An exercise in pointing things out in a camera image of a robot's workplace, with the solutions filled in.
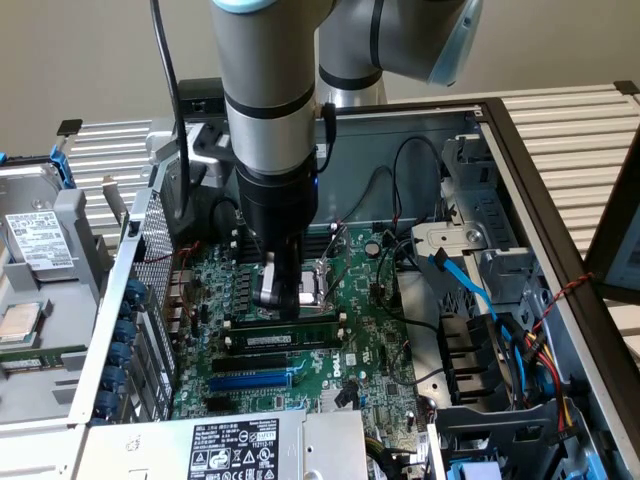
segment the motherboard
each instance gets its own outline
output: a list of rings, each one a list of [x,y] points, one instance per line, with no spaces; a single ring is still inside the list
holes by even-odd
[[[176,281],[189,279],[185,301],[194,315],[176,313],[180,373],[172,418],[360,410],[368,436],[414,450],[422,423],[414,387],[389,376],[407,332],[379,303],[380,290],[393,289],[389,259],[376,283],[382,237],[371,229],[350,229],[326,262],[326,278],[312,278],[318,260],[307,259],[296,323],[253,305],[261,266],[238,255],[237,245],[201,247],[185,265],[189,273],[174,275]],[[314,282],[326,282],[325,288],[335,282],[321,306],[311,305]],[[394,367],[398,377],[414,380],[410,358],[399,355]]]

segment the warning label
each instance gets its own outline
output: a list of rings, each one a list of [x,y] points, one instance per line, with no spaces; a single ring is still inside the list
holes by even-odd
[[[277,479],[277,418],[194,427],[188,480]]]
[[[7,215],[7,223],[31,270],[73,267],[60,224],[51,211]]]

